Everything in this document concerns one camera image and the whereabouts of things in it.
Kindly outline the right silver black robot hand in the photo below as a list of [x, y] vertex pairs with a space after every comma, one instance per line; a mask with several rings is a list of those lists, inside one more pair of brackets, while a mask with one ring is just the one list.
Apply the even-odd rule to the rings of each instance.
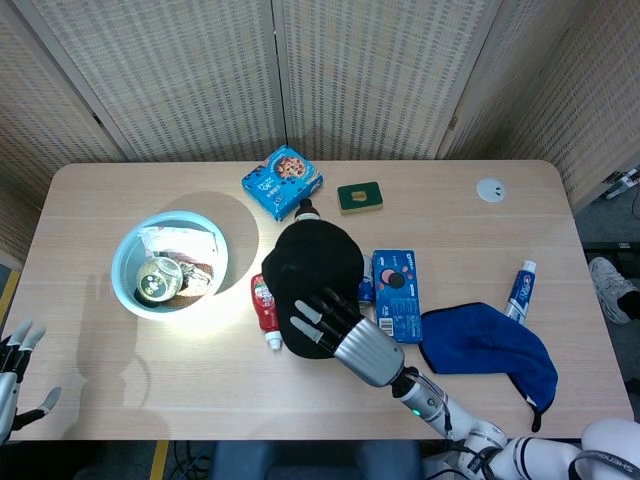
[[334, 290], [294, 302], [290, 324], [366, 384], [382, 388], [403, 373], [402, 348]]

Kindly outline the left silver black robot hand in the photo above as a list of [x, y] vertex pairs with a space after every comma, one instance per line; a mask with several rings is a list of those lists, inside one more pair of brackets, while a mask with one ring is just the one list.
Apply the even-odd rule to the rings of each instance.
[[46, 334], [44, 326], [32, 328], [30, 319], [22, 321], [12, 334], [1, 340], [1, 444], [11, 434], [45, 416], [57, 405], [62, 389], [54, 387], [35, 409], [19, 413], [18, 400], [31, 356]]

